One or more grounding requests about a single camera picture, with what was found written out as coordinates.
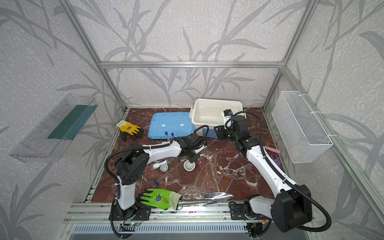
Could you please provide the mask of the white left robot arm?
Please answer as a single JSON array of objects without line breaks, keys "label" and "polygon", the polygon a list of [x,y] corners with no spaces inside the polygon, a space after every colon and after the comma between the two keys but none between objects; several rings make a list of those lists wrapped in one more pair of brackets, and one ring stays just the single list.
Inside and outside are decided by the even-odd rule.
[{"label": "white left robot arm", "polygon": [[207,146],[206,137],[200,137],[193,131],[185,137],[173,137],[155,145],[134,142],[128,148],[110,154],[104,161],[104,170],[117,186],[110,221],[133,217],[140,208],[177,209],[180,195],[161,189],[149,189],[143,194],[143,199],[137,199],[136,183],[147,165],[156,161],[185,157],[190,163],[196,162],[200,152]]}]

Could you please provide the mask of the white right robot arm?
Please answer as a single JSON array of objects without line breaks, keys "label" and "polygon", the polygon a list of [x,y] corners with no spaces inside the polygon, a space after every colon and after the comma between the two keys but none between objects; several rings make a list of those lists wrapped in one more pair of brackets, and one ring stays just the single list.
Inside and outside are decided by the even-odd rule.
[{"label": "white right robot arm", "polygon": [[[273,192],[273,199],[263,196],[250,198],[248,203],[251,211],[273,220],[283,233],[293,229],[315,233],[328,230],[332,225],[330,214],[311,197],[311,191],[306,185],[299,186],[276,165],[263,145],[263,133],[259,133],[257,138],[251,136],[246,114],[246,111],[233,113],[232,110],[224,110],[224,123],[214,130],[219,140],[230,140],[257,168]],[[320,227],[306,226],[313,220],[312,207],[316,207],[325,216],[326,222]]]}]

